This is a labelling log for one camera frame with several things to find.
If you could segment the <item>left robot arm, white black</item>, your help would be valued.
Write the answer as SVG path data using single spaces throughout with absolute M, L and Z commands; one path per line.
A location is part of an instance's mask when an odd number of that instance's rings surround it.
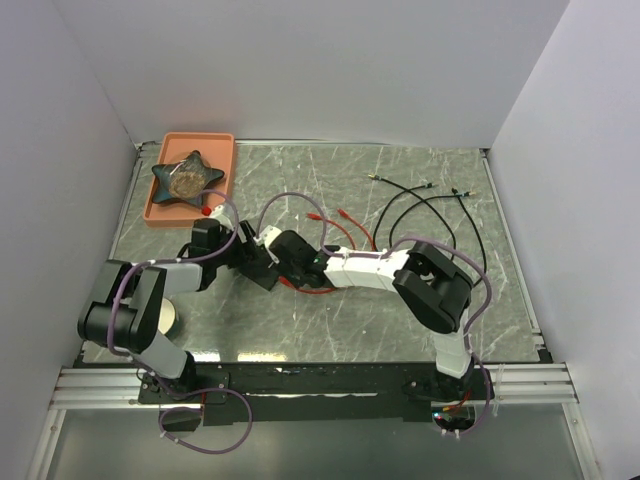
M 162 301 L 206 290 L 221 267 L 247 264 L 254 235 L 248 221 L 225 227 L 207 218 L 196 221 L 191 241 L 174 259 L 106 261 L 80 314 L 79 337 L 147 369 L 174 401 L 190 400 L 198 389 L 196 362 L 160 332 Z

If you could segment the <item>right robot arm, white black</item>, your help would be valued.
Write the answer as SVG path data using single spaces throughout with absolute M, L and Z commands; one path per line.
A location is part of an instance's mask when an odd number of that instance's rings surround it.
M 257 238 L 274 267 L 295 287 L 370 288 L 396 293 L 433 334 L 437 386 L 456 399 L 472 386 L 472 363 L 464 324 L 472 280 L 435 246 L 417 241 L 409 249 L 365 252 L 346 247 L 314 249 L 297 232 L 266 228 Z

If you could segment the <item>black network switch box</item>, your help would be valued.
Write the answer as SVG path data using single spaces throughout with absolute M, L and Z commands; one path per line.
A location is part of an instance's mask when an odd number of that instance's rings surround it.
M 279 281 L 279 272 L 273 266 L 273 259 L 263 248 L 246 253 L 237 270 L 266 291 L 271 291 Z

